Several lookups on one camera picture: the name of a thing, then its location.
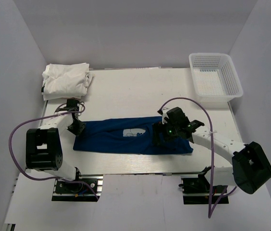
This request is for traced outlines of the blue printed t shirt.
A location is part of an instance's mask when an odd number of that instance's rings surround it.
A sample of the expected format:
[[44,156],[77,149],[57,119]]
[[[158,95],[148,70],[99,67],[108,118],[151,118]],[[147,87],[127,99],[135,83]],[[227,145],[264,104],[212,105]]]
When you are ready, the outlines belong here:
[[113,118],[87,121],[86,128],[75,138],[73,150],[108,154],[191,154],[189,141],[177,138],[161,145],[153,143],[153,124],[160,116]]

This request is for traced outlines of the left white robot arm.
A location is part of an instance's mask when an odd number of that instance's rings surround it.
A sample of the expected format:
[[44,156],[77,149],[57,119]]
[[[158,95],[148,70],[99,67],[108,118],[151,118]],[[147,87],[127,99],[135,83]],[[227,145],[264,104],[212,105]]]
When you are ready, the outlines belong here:
[[57,112],[46,124],[26,133],[26,167],[67,180],[72,192],[82,189],[83,180],[77,176],[78,169],[63,159],[60,135],[68,131],[79,136],[84,131],[86,125],[78,114],[77,109]]

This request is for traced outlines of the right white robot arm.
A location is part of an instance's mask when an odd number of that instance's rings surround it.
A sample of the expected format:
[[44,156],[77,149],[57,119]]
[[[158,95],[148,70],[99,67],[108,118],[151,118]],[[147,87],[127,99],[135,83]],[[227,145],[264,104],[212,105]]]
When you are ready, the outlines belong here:
[[181,138],[213,151],[231,164],[230,167],[210,165],[204,168],[198,174],[201,190],[210,192],[215,186],[228,185],[253,194],[271,178],[271,164],[260,144],[254,141],[246,144],[213,133],[204,123],[190,121],[179,107],[158,113],[162,119],[152,126],[153,144]]

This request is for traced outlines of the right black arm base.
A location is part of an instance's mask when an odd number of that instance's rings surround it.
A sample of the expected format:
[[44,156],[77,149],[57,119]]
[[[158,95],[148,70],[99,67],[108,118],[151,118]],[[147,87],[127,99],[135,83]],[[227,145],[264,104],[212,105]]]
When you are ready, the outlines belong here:
[[[181,179],[178,188],[182,190],[184,205],[208,205],[210,177],[207,180],[205,176],[210,169],[211,167],[205,167],[199,174],[191,175],[191,177],[183,177]],[[213,186],[212,205],[217,201],[224,189],[225,186],[222,185]],[[229,204],[228,197],[223,196],[219,204]]]

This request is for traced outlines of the white t shirt stack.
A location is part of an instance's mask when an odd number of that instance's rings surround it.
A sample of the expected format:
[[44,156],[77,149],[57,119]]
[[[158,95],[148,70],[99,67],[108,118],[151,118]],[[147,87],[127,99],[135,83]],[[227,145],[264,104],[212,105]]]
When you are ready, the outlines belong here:
[[94,78],[88,63],[49,64],[42,73],[41,93],[44,101],[59,98],[81,99]]

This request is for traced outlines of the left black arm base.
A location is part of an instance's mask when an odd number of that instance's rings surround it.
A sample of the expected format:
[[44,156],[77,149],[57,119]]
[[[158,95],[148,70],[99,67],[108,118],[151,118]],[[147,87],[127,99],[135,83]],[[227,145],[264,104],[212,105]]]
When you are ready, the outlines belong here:
[[86,185],[56,180],[51,200],[55,202],[97,202],[102,192],[103,176],[80,176],[78,180],[87,183],[97,197]]

